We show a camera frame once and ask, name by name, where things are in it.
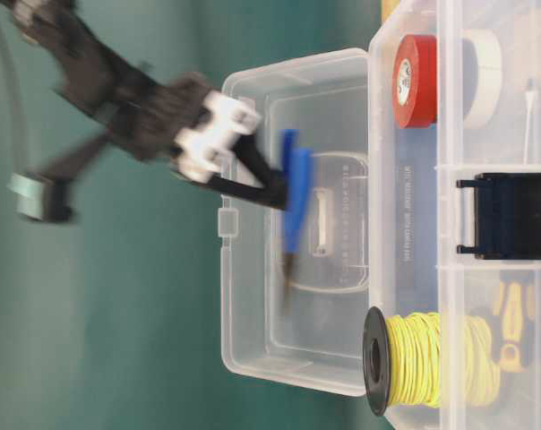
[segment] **black spool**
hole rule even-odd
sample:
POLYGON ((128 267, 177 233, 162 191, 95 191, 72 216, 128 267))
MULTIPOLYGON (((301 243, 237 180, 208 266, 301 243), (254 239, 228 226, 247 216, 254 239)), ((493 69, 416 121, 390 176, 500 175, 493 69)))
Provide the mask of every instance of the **black spool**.
POLYGON ((372 412, 381 417, 390 399, 391 358, 386 320, 376 306, 366 315, 362 342, 366 396, 372 412))

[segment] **plastic container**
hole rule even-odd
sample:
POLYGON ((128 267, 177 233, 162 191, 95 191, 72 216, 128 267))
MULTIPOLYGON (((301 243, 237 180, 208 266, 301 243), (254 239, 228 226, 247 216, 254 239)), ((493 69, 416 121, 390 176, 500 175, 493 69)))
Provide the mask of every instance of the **plastic container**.
MULTIPOLYGON (((473 191, 457 180, 541 172, 541 0, 403 0, 369 55, 370 302, 387 316, 442 316, 442 407, 390 407, 386 417, 399 430, 541 429, 541 261, 456 252, 472 245, 474 222, 473 191), (438 38, 438 122, 428 129, 400 130, 392 113, 390 77, 407 34, 438 38), (487 45, 479 73, 472 41, 487 45), (464 318, 493 309, 502 282, 523 280, 531 362, 502 371, 493 405, 471 407, 464 318)), ((493 335, 494 344, 506 342, 493 335)))
MULTIPOLYGON (((313 208, 299 271, 283 287, 280 215, 223 197, 222 357, 238 374, 365 393, 361 333, 369 283, 367 54, 349 49, 230 76, 223 91, 265 118, 258 142, 279 163, 283 129, 314 150, 313 208)), ((252 184, 234 160, 224 176, 252 184)))

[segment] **yellow wire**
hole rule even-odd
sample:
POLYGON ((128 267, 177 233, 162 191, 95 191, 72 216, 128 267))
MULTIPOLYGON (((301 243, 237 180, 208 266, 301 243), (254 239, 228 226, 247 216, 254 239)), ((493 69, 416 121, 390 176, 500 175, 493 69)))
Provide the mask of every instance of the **yellow wire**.
MULTIPOLYGON (((440 407, 440 315, 399 315, 386 320, 391 357, 388 405, 440 407)), ((468 316, 464 324, 466 400, 487 406, 499 394, 501 371, 491 359, 492 333, 485 320, 468 316)))

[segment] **teal surface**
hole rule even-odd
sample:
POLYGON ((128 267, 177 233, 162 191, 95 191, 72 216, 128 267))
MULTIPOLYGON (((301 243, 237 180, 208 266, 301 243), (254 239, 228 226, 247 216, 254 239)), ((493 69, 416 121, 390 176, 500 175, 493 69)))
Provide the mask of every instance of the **teal surface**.
MULTIPOLYGON (((166 81, 367 47, 380 6, 366 0, 82 1, 82 16, 166 81)), ((49 56, 16 56, 31 160, 96 130, 53 92, 49 56)), ((384 428, 365 399, 231 374, 220 359, 217 195, 162 165, 110 151, 77 190, 80 223, 14 215, 10 117, 0 67, 0 429, 384 428)))

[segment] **red electrical tape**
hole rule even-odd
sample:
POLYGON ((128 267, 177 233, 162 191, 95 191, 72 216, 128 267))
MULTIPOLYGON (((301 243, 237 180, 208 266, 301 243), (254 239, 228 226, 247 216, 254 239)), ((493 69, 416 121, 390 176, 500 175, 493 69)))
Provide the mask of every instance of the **red electrical tape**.
POLYGON ((436 39, 408 35, 399 44, 392 74, 392 104, 400 128, 425 128, 437 117, 436 39))

